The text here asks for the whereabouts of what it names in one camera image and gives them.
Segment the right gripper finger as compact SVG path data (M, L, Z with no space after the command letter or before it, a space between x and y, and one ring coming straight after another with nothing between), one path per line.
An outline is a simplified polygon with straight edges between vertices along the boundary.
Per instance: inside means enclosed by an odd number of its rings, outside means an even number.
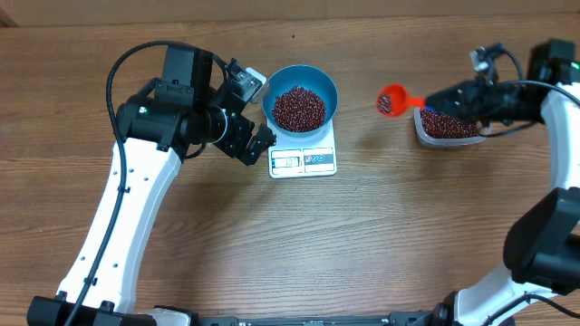
M462 103L466 91L474 85L474 81L462 81L444 90L436 91L425 99L427 107L448 107L456 102Z
M471 115L458 101L426 101L426 109L458 120L469 120Z

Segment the red scoop with blue handle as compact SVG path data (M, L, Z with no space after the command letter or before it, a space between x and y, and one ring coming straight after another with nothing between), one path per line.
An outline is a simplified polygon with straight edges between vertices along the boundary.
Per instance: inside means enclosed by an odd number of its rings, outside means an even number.
M382 115L395 118L403 115L409 109L425 110L424 98L411 97L408 91L398 83L385 86L376 99L376 109Z

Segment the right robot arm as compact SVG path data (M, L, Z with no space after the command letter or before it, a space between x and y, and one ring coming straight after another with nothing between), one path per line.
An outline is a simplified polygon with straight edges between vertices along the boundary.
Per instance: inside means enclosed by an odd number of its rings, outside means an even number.
M464 121L522 121L546 127L550 190L510 228L503 262L469 288L451 292L431 312L414 312L409 325L511 325L514 315L542 302L571 318L554 301L579 288L579 62L573 43L551 39L535 46L526 72L500 81L495 61L503 43L470 57L477 73L425 100L425 108Z

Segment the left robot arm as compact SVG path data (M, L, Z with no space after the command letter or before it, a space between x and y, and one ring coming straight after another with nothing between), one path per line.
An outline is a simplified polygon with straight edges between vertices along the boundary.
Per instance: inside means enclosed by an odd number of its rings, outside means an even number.
M136 312L137 281L156 215L183 162L214 145L253 165L276 142L243 109L267 79L237 61L166 42L159 78L108 108L115 143L101 202L81 251L52 298L36 296L30 325L194 325L198 316L158 305Z

